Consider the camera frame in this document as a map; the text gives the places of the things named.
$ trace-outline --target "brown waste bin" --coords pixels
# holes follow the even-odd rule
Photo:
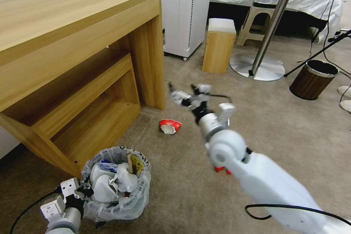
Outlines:
[[[290,86],[295,96],[313,101],[334,79],[339,70],[332,64],[320,60],[307,61]]]

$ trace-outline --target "wooden desk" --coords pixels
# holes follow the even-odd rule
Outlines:
[[[164,109],[161,22],[161,0],[1,2],[0,124],[80,177],[139,100]]]

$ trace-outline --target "white slipper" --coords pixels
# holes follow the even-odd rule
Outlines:
[[[348,112],[351,112],[351,100],[345,100],[340,102],[340,107]]]
[[[347,90],[347,88],[348,86],[341,86],[337,89],[337,91],[342,95]],[[344,96],[351,98],[351,88],[347,90]]]

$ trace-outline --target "crumpled red cup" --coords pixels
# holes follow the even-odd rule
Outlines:
[[[182,126],[182,123],[175,120],[160,120],[160,128],[165,134],[175,134],[180,126]]]

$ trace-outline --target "gray carpet floor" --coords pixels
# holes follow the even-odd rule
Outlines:
[[[332,61],[349,70],[350,41],[327,51]],[[258,46],[259,42],[248,41],[244,47],[235,46],[233,53],[255,53]],[[321,47],[314,45],[313,51]],[[165,57],[165,86],[171,81],[190,92],[191,83],[207,83],[213,85],[214,93],[231,96],[237,111],[230,128],[251,149],[268,155],[305,185],[324,210],[350,218],[351,116],[339,107],[336,91],[350,81],[338,75],[316,101],[305,101],[288,88],[298,71],[274,82],[244,78],[230,67],[225,75],[205,73],[201,71],[203,54],[204,44],[187,62]],[[289,70],[308,57],[309,41],[274,37],[267,55],[281,60]],[[232,175],[214,172],[193,116],[166,96],[166,110],[143,106],[117,142],[139,149],[152,164],[150,202],[143,214],[97,230],[94,222],[83,219],[80,233],[295,233],[273,219],[261,222],[245,213],[244,206],[253,201]],[[222,101],[213,98],[210,105],[216,110]],[[183,125],[175,135],[165,135],[158,128],[162,118]],[[0,233],[8,233],[24,208],[68,178],[69,174],[29,151],[1,169]],[[20,220],[15,233],[44,233],[46,224],[37,205]]]

